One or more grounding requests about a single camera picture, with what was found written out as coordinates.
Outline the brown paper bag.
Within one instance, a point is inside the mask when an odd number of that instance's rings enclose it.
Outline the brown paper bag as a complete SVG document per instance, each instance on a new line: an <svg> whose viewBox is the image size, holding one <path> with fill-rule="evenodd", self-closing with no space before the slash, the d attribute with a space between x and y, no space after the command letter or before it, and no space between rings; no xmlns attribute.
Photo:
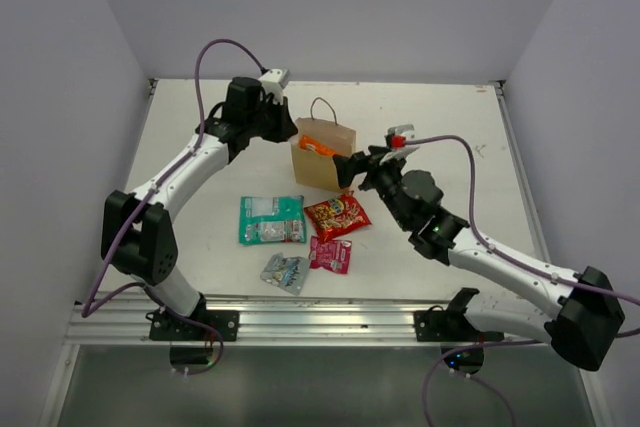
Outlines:
<svg viewBox="0 0 640 427"><path fill-rule="evenodd" d="M321 119L314 115L318 102L324 103L332 118ZM324 98L311 102L309 116L295 121L298 134L291 142L291 160L297 184L316 189L343 192L338 183L333 156L351 156L356 148L356 131L341 125L333 106Z"/></svg>

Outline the orange Fox's fruits candy bag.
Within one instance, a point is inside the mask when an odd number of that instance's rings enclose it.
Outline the orange Fox's fruits candy bag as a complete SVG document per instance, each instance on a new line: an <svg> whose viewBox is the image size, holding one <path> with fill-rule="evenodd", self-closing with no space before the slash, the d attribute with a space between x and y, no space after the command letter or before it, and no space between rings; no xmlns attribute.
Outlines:
<svg viewBox="0 0 640 427"><path fill-rule="evenodd" d="M316 153L323 156L339 155L339 152L319 140L303 134L299 139L299 147L303 150Z"/></svg>

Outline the red rice cracker packet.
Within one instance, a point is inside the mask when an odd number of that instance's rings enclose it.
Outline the red rice cracker packet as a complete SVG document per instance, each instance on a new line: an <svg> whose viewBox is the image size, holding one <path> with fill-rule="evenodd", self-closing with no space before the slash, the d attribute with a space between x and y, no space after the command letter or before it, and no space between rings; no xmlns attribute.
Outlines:
<svg viewBox="0 0 640 427"><path fill-rule="evenodd" d="M304 208L316 236L328 242L372 224L352 191Z"/></svg>

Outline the small pink snack packet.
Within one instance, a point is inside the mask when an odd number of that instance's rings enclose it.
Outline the small pink snack packet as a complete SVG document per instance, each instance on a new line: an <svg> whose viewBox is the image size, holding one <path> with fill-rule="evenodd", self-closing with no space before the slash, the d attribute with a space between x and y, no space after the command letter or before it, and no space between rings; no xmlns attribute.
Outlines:
<svg viewBox="0 0 640 427"><path fill-rule="evenodd" d="M339 275L349 271L352 243L347 240L332 239L323 242L312 236L310 241L310 268L324 269Z"/></svg>

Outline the teal snack packet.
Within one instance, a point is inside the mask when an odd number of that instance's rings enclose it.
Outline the teal snack packet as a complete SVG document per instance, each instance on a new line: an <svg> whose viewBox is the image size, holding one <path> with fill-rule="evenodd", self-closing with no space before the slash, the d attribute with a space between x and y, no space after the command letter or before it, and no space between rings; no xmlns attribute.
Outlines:
<svg viewBox="0 0 640 427"><path fill-rule="evenodd" d="M243 196L238 240L242 245L307 241L303 196Z"/></svg>

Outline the small silver blue snack packet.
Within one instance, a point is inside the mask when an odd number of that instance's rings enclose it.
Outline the small silver blue snack packet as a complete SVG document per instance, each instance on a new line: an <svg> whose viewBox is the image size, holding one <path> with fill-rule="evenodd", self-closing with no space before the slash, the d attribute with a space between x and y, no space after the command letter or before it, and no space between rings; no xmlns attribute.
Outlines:
<svg viewBox="0 0 640 427"><path fill-rule="evenodd" d="M294 296L302 292L311 269L311 262L304 257L285 257L274 254L260 274L260 279Z"/></svg>

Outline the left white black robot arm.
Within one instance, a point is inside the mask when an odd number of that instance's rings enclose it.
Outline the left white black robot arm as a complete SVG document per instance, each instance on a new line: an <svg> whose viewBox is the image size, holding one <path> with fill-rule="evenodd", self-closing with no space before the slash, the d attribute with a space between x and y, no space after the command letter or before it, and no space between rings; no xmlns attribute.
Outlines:
<svg viewBox="0 0 640 427"><path fill-rule="evenodd" d="M204 300L177 266L173 222L214 174L254 138L281 143L296 135L284 89L289 73L271 69L259 78L235 77L225 99L203 114L194 136L171 163L130 193L113 191L104 204L101 257L146 288L174 312L172 326L185 339L201 337Z"/></svg>

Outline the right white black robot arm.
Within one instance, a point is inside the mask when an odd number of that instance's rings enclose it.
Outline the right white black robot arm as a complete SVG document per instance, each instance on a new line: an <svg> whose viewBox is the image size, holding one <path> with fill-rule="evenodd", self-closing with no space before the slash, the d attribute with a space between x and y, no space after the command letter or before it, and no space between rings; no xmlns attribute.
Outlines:
<svg viewBox="0 0 640 427"><path fill-rule="evenodd" d="M465 342L485 333L514 334L550 345L565 361L598 370L625 320L605 273L581 272L534 259L478 231L441 205L443 193L428 171L404 169L408 152L371 147L336 155L340 186L363 175L422 257L479 275L519 296L501 307L479 290L461 290L445 316L447 331Z"/></svg>

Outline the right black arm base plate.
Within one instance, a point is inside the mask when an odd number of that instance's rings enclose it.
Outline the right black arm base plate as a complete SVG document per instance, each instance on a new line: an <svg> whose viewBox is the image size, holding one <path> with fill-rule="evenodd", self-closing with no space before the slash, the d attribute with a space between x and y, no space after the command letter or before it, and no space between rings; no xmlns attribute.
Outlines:
<svg viewBox="0 0 640 427"><path fill-rule="evenodd" d="M481 343L500 342L505 338L501 332L478 330L461 313L441 306L414 311L413 326L418 342Z"/></svg>

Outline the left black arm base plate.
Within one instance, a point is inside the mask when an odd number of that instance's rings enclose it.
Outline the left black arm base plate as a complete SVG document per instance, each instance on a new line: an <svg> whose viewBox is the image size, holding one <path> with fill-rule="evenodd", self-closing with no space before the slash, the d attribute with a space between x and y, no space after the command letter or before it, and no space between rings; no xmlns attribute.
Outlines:
<svg viewBox="0 0 640 427"><path fill-rule="evenodd" d="M157 309L148 312L145 319L151 323L149 339L164 342L198 342L213 338L234 342L240 326L240 313L235 310L206 310L197 320L181 320Z"/></svg>

